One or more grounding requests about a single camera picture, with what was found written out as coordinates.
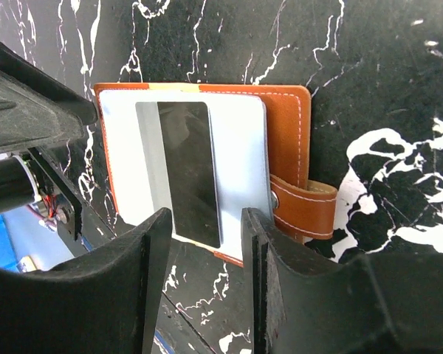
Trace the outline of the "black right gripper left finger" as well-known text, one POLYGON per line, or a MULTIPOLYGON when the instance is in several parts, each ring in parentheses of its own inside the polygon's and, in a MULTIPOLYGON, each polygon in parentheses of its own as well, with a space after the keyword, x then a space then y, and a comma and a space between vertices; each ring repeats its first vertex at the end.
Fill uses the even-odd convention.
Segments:
POLYGON ((172 214, 48 271, 0 269, 0 353, 149 353, 172 214))

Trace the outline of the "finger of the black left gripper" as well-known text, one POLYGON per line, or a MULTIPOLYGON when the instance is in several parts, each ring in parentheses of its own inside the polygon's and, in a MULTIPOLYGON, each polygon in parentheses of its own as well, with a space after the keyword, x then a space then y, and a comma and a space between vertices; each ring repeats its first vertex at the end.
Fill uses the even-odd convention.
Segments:
POLYGON ((0 41, 0 153, 79 139, 96 121, 94 103, 0 41))

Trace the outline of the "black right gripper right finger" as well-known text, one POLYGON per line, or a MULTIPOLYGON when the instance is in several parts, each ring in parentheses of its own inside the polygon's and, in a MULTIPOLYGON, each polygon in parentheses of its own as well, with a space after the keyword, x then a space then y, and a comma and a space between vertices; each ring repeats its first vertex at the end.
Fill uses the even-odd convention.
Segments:
POLYGON ((254 353, 443 353, 443 254, 326 259, 241 214, 254 353))

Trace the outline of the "orange leather card holder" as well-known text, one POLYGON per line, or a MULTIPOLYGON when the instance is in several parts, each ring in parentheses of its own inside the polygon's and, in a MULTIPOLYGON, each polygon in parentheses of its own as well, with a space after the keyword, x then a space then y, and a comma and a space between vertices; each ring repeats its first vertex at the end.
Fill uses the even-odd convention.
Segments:
POLYGON ((333 234, 336 188, 309 178, 311 103, 299 85, 98 83, 97 109, 114 206, 129 225, 172 211, 159 102, 207 106, 216 187, 218 248, 175 233, 236 265, 243 263, 241 211, 259 209, 292 239, 333 234))

